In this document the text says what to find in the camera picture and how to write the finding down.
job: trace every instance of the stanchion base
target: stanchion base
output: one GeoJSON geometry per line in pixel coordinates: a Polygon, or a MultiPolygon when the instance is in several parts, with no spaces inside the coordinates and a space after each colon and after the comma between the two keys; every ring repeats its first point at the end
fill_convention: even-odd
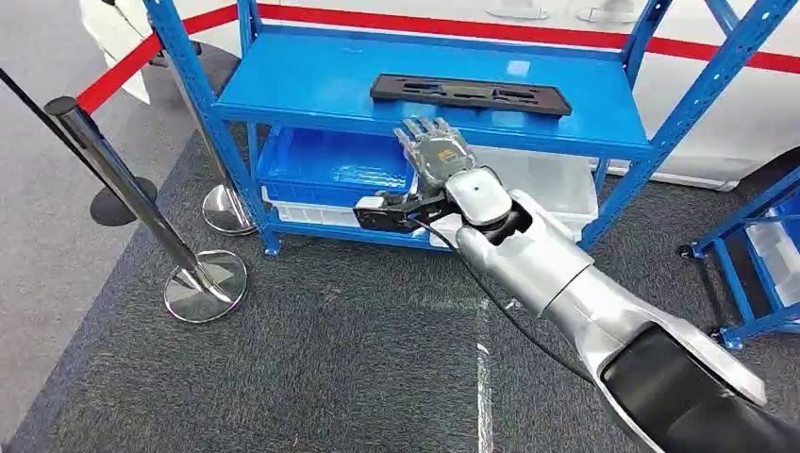
{"type": "MultiPolygon", "coordinates": [[[[156,184],[144,177],[137,177],[136,182],[148,198],[156,201],[156,184]]],[[[104,187],[94,196],[89,205],[89,215],[95,223],[103,227],[121,227],[136,220],[136,215],[108,187],[104,187]]]]}
{"type": "Polygon", "coordinates": [[[244,215],[242,219],[236,214],[233,202],[222,184],[213,188],[203,200],[203,218],[206,223],[226,236],[245,236],[256,231],[249,214],[245,211],[244,215]]]}
{"type": "Polygon", "coordinates": [[[177,319],[200,324],[236,308],[247,293],[247,269],[239,257],[226,250],[200,252],[197,259],[228,300],[196,288],[183,269],[176,267],[167,280],[164,302],[177,319]]]}

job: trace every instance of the black cable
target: black cable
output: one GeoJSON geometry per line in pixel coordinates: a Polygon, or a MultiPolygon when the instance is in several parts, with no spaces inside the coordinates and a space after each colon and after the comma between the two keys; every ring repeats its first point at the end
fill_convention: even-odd
{"type": "Polygon", "coordinates": [[[556,361],[559,365],[563,366],[564,368],[566,368],[567,370],[572,372],[572,374],[574,374],[578,378],[581,378],[584,381],[588,382],[589,384],[594,385],[594,382],[592,381],[592,378],[589,376],[589,373],[587,373],[585,370],[581,370],[581,369],[575,367],[574,365],[572,365],[571,363],[566,361],[564,358],[562,358],[561,356],[559,356],[558,354],[553,352],[549,347],[547,347],[544,344],[540,343],[539,340],[537,340],[530,332],[525,330],[525,328],[522,327],[520,325],[520,323],[516,319],[514,319],[513,316],[511,316],[511,313],[509,313],[508,310],[506,310],[506,308],[503,307],[503,304],[500,303],[500,300],[497,299],[497,296],[494,295],[494,293],[492,293],[492,291],[490,291],[489,288],[486,287],[486,285],[483,283],[481,278],[478,276],[478,274],[475,271],[475,269],[472,268],[470,263],[467,262],[467,259],[464,258],[464,255],[461,253],[461,251],[458,250],[453,245],[453,243],[450,242],[450,240],[445,238],[444,235],[441,234],[433,226],[430,226],[428,224],[424,224],[424,223],[420,222],[419,220],[414,219],[412,217],[409,217],[408,219],[411,222],[413,222],[414,224],[416,224],[416,225],[428,230],[431,234],[436,235],[436,237],[438,237],[440,240],[442,240],[442,242],[445,243],[450,248],[450,250],[452,250],[453,253],[456,254],[456,256],[458,256],[458,259],[461,261],[461,264],[464,265],[464,268],[467,270],[467,272],[470,274],[470,276],[472,276],[472,278],[475,280],[475,283],[477,283],[477,285],[480,287],[480,289],[483,290],[483,292],[486,293],[486,295],[489,297],[489,299],[492,300],[492,302],[494,303],[494,306],[497,307],[497,309],[500,310],[500,312],[502,312],[504,315],[506,315],[506,318],[508,318],[508,320],[515,327],[517,327],[517,330],[519,330],[523,335],[525,335],[525,337],[531,343],[533,343],[533,345],[538,347],[540,349],[540,351],[543,352],[544,354],[547,354],[547,356],[550,359],[553,359],[554,361],[556,361]]]}

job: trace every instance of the silver stanchion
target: silver stanchion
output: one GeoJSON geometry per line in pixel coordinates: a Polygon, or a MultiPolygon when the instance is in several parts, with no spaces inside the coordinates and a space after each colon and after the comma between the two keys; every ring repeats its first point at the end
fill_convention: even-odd
{"type": "Polygon", "coordinates": [[[183,79],[180,78],[175,69],[175,63],[166,52],[164,52],[164,57],[167,59],[168,67],[180,90],[180,95],[183,96],[183,102],[197,125],[197,130],[203,136],[208,156],[213,162],[221,181],[218,186],[211,189],[211,192],[206,195],[206,199],[203,200],[203,218],[206,219],[206,223],[211,228],[226,236],[245,236],[255,232],[256,225],[250,219],[250,213],[233,187],[230,174],[220,158],[219,151],[214,146],[214,141],[209,136],[206,127],[203,126],[203,122],[200,121],[197,108],[189,96],[186,95],[186,87],[183,84],[183,79]]]}
{"type": "Polygon", "coordinates": [[[247,269],[236,255],[210,250],[195,255],[144,192],[125,163],[72,97],[44,106],[75,141],[83,162],[150,229],[175,260],[164,289],[167,310],[190,323],[205,323],[233,310],[247,292],[247,269]]]}

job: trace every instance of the white plastic bin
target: white plastic bin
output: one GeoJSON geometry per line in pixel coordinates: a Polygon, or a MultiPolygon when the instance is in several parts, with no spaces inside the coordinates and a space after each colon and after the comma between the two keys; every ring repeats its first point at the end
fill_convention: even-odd
{"type": "MultiPolygon", "coordinates": [[[[775,215],[773,210],[767,215],[775,215]]],[[[784,306],[800,301],[800,252],[780,222],[749,226],[747,236],[763,259],[784,306]]]]}
{"type": "MultiPolygon", "coordinates": [[[[479,165],[490,166],[508,190],[529,193],[573,232],[576,241],[580,240],[583,227],[597,218],[597,194],[588,158],[488,146],[472,148],[479,165]]],[[[265,187],[261,192],[264,200],[277,208],[281,220],[358,227],[356,215],[350,208],[272,201],[265,187]]],[[[454,214],[432,226],[455,243],[461,219],[454,214]]],[[[435,236],[431,236],[430,243],[446,247],[435,236]]]]}
{"type": "MultiPolygon", "coordinates": [[[[528,193],[573,232],[576,242],[581,239],[583,227],[597,218],[597,193],[589,158],[489,146],[472,149],[478,165],[490,166],[507,190],[528,193]]],[[[460,217],[449,215],[431,225],[455,244],[460,217]]],[[[435,236],[430,243],[445,247],[435,236]]]]}

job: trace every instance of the black tray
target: black tray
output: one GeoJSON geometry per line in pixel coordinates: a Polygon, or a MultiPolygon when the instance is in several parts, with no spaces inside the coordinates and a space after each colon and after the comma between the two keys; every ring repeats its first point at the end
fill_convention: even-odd
{"type": "Polygon", "coordinates": [[[569,116],[573,108],[556,87],[457,78],[381,74],[370,89],[373,99],[519,110],[569,116]]]}

